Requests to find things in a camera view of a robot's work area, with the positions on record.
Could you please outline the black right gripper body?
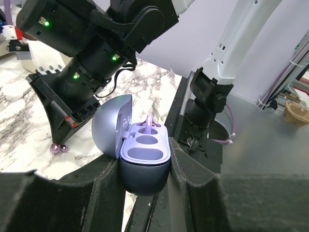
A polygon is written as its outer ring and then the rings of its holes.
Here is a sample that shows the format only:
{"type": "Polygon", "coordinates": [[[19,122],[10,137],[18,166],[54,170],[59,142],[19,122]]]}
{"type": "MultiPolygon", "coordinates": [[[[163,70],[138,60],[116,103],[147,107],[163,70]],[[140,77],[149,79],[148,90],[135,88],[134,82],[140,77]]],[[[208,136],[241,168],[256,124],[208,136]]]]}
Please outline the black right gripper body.
{"type": "Polygon", "coordinates": [[[65,144],[93,117],[100,103],[95,97],[91,97],[84,104],[68,102],[60,95],[56,86],[56,78],[59,74],[60,70],[46,74],[32,73],[28,75],[28,83],[45,109],[53,143],[65,144]]]}

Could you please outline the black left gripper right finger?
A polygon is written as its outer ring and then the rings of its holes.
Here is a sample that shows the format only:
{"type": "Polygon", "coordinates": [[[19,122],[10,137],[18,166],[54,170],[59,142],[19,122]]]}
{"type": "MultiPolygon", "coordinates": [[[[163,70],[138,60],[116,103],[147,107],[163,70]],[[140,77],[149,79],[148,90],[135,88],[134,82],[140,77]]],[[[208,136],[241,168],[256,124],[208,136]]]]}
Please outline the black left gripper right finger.
{"type": "Polygon", "coordinates": [[[169,139],[173,232],[306,232],[307,175],[215,174],[169,139]]]}

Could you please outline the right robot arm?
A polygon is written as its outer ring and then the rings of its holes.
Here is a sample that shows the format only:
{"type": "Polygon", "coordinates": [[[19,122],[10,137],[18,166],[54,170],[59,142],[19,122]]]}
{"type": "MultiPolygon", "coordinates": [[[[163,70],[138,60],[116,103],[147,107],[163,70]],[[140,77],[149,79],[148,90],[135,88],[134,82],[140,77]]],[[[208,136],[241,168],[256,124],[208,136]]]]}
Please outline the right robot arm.
{"type": "MultiPolygon", "coordinates": [[[[222,112],[238,69],[278,0],[240,0],[212,53],[197,69],[179,142],[200,145],[222,112]]],[[[99,92],[136,54],[178,23],[189,0],[112,0],[104,11],[91,0],[28,0],[16,18],[25,34],[70,57],[62,71],[37,70],[30,84],[42,104],[53,142],[65,143],[93,116],[99,92]]]]}

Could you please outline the purple earbud charging case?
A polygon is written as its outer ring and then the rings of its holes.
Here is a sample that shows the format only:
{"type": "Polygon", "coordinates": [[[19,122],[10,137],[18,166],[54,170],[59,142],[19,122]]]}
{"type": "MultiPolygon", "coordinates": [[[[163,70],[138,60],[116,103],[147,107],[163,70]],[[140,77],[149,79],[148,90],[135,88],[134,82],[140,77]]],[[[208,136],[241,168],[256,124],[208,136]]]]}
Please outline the purple earbud charging case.
{"type": "Polygon", "coordinates": [[[92,118],[92,138],[106,156],[119,161],[126,191],[142,196],[158,194],[166,185],[171,150],[167,128],[158,134],[141,134],[141,122],[132,123],[132,95],[114,97],[98,108],[92,118]]]}

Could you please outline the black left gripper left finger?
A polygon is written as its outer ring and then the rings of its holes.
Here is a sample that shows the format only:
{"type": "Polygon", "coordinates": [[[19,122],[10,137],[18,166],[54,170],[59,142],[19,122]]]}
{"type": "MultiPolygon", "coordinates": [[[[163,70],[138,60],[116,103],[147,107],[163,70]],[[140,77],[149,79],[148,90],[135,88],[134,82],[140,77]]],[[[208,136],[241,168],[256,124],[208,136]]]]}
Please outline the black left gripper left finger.
{"type": "Polygon", "coordinates": [[[98,158],[60,180],[1,173],[3,232],[119,232],[125,190],[118,161],[98,158]]]}

